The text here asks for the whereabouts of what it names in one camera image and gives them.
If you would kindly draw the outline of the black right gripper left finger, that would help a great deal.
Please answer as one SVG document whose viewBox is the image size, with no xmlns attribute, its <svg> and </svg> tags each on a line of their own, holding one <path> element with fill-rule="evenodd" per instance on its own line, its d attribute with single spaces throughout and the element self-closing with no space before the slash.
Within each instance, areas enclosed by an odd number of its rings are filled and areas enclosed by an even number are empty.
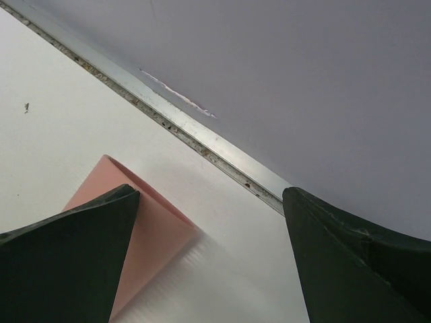
<svg viewBox="0 0 431 323">
<path fill-rule="evenodd" d="M 109 321 L 139 199 L 123 184 L 1 234 L 1 321 Z"/>
</svg>

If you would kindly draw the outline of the pink plastic cup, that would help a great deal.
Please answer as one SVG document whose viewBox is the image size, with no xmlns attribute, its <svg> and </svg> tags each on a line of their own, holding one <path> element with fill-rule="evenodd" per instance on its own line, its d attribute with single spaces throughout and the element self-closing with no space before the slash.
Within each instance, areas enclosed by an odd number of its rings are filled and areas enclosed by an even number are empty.
<svg viewBox="0 0 431 323">
<path fill-rule="evenodd" d="M 195 224 L 147 182 L 109 155 L 103 155 L 64 210 L 128 184 L 141 194 L 135 225 L 111 311 L 114 318 L 198 235 Z"/>
</svg>

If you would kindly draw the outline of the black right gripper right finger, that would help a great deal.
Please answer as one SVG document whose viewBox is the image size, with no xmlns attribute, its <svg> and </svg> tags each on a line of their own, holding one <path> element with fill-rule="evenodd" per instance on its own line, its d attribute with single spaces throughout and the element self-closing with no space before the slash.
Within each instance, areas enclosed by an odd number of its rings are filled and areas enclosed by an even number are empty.
<svg viewBox="0 0 431 323">
<path fill-rule="evenodd" d="M 286 225 L 311 322 L 429 322 L 430 243 L 387 229 L 298 187 Z"/>
</svg>

